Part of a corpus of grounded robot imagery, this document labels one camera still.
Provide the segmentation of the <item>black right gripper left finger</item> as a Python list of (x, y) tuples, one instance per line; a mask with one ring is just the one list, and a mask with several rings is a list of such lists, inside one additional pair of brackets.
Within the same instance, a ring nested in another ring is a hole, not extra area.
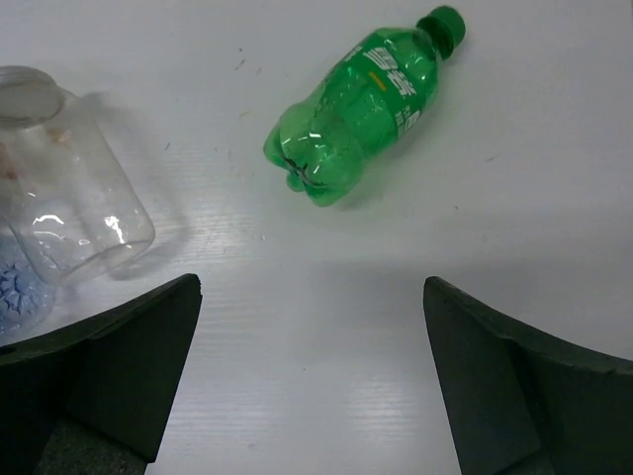
[(184, 274), (1, 348), (4, 474), (142, 474), (166, 429), (202, 304)]

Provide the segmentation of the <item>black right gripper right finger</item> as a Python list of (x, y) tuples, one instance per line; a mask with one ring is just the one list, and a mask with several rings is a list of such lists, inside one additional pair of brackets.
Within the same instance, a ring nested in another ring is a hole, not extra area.
[(632, 363), (492, 309), (439, 277), (423, 310), (464, 474), (629, 474)]

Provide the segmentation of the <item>blue label water bottle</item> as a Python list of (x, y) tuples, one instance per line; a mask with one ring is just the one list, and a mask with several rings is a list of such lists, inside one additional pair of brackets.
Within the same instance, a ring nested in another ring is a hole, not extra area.
[(1, 223), (1, 344), (27, 338), (50, 315), (55, 293)]

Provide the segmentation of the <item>clear capless plastic bottle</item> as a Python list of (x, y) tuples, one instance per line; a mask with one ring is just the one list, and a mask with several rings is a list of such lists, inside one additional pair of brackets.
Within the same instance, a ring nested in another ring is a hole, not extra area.
[(1, 69), (1, 217), (51, 286), (113, 270), (155, 239), (84, 101), (26, 66)]

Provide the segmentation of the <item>green plastic soda bottle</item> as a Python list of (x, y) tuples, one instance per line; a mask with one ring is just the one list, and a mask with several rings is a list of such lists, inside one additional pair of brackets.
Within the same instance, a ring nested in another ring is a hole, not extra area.
[(263, 152), (295, 192), (326, 207), (347, 195), (369, 161), (396, 143), (432, 104), (439, 70), (466, 37), (453, 7), (412, 28), (380, 28), (342, 58), (303, 101), (290, 106)]

